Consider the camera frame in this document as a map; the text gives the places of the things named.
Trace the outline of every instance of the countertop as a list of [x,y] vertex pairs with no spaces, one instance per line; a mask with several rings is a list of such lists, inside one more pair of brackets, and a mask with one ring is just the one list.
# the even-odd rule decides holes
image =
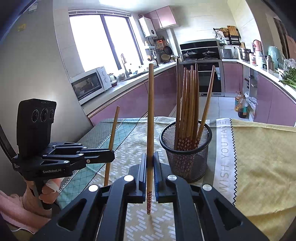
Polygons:
[[[177,63],[168,63],[168,64],[160,64],[158,68],[154,69],[154,75],[159,74],[167,69],[170,69],[176,66]],[[107,101],[111,100],[112,98],[116,97],[117,95],[121,94],[122,92],[128,90],[129,88],[133,87],[136,84],[143,82],[144,80],[148,79],[148,72],[146,74],[140,75],[131,80],[121,81],[117,84],[117,86],[112,87],[105,92],[99,94],[98,96],[94,97],[93,99],[87,101],[86,103],[82,104],[82,109],[86,115],[89,115],[95,109],[100,107],[101,105],[105,104]]]
[[294,90],[288,85],[284,85],[283,83],[281,83],[280,80],[282,80],[282,77],[279,75],[279,73],[275,73],[273,71],[268,72],[267,70],[262,69],[257,65],[253,65],[253,64],[250,64],[250,62],[246,62],[239,59],[222,59],[222,62],[237,62],[249,68],[252,68],[253,70],[269,78],[271,81],[273,81],[276,85],[278,85],[281,89],[283,89],[287,94],[289,94],[296,101],[296,90]]

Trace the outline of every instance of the chopstick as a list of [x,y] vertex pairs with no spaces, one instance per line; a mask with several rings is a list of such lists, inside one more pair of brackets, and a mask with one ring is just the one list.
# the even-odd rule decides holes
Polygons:
[[147,121],[147,214],[151,213],[153,150],[154,150],[154,73],[153,64],[149,64],[148,77],[148,121]]
[[182,142],[180,150],[184,150],[186,143],[186,133],[188,125],[188,112],[189,112],[189,96],[190,95],[190,71],[187,71],[187,84],[186,84],[186,101],[185,101],[185,112],[184,112],[184,124],[183,124],[183,133],[182,133]]
[[180,64],[179,58],[177,58],[177,110],[176,110],[176,132],[175,132],[175,143],[174,149],[177,150],[178,147],[178,138],[179,138],[179,129],[180,129]]
[[185,104],[186,104],[186,86],[187,86],[187,68],[184,68],[183,76],[183,92],[182,92],[182,108],[181,108],[181,120],[179,128],[179,137],[178,137],[178,146],[177,149],[181,150],[182,145],[182,135],[183,135],[183,126],[184,126],[184,116],[185,116]]
[[199,78],[198,78],[198,65],[195,64],[195,115],[194,115],[194,125],[193,125],[193,138],[192,138],[192,149],[196,148],[196,137],[198,130],[198,115],[199,115]]
[[[116,112],[115,112],[114,121],[113,121],[113,126],[112,126],[110,141],[109,141],[109,147],[108,147],[108,149],[111,150],[111,151],[113,150],[115,130],[116,130],[116,125],[117,125],[117,119],[118,119],[119,109],[120,109],[120,107],[117,106]],[[111,163],[110,162],[106,163],[105,177],[104,177],[104,186],[108,186],[110,166],[111,166]]]
[[200,123],[200,127],[198,129],[197,147],[198,147],[198,143],[200,141],[200,138],[202,136],[202,131],[203,131],[203,128],[205,126],[205,120],[207,118],[207,112],[208,112],[209,106],[210,106],[210,99],[211,99],[211,95],[212,95],[212,88],[213,88],[213,82],[214,82],[214,73],[215,73],[215,65],[213,65],[213,68],[212,68],[210,85],[209,85],[209,89],[208,89],[208,92],[207,92],[207,101],[205,103],[205,109],[204,109],[204,112],[202,114],[202,120],[201,120],[201,123]]
[[190,150],[192,143],[190,142],[190,139],[192,140],[192,123],[193,123],[193,111],[194,111],[194,70],[193,65],[190,69],[190,92],[189,92],[189,109],[188,109],[188,120],[187,120],[187,131],[186,131],[186,140],[185,140],[185,147],[184,150]]

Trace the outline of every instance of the pink cabinet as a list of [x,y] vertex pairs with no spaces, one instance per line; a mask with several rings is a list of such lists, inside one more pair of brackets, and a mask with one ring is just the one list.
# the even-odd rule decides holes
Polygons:
[[155,30],[176,25],[176,20],[170,6],[166,6],[144,15],[150,18]]
[[274,84],[260,74],[257,75],[257,82],[257,105],[254,121],[267,123]]
[[156,13],[163,28],[177,24],[170,6],[157,9]]
[[272,100],[268,116],[268,124],[294,126],[296,121],[296,105],[286,93],[273,85]]
[[176,67],[154,77],[154,115],[169,116],[177,104]]
[[223,62],[225,93],[242,91],[243,72],[242,64]]
[[142,117],[148,111],[148,93],[145,84],[133,89],[90,118],[95,126],[103,119],[114,118],[116,107],[120,106],[119,118]]
[[144,17],[151,19],[151,22],[152,22],[155,30],[162,28],[162,25],[160,23],[160,19],[157,15],[156,11],[149,12],[149,13],[145,14]]

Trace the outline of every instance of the black mesh cup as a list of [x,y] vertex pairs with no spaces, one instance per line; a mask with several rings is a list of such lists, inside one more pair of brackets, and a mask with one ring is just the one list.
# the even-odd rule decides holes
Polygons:
[[174,150],[176,123],[171,123],[160,134],[160,144],[165,149],[172,173],[184,178],[188,183],[201,179],[207,167],[208,145],[212,131],[205,124],[198,147],[189,151]]

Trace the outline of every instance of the cooking oil bottle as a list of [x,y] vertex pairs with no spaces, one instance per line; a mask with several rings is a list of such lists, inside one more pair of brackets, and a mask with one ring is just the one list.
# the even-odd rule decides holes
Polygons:
[[235,102],[234,102],[234,110],[236,111],[236,112],[238,112],[239,111],[239,101],[241,100],[241,98],[242,98],[242,92],[240,91],[240,92],[237,92],[238,94],[237,94],[237,96],[235,97]]
[[239,109],[238,116],[240,118],[246,118],[247,117],[248,102],[246,101],[245,95],[242,95],[242,98],[239,101],[238,109]]

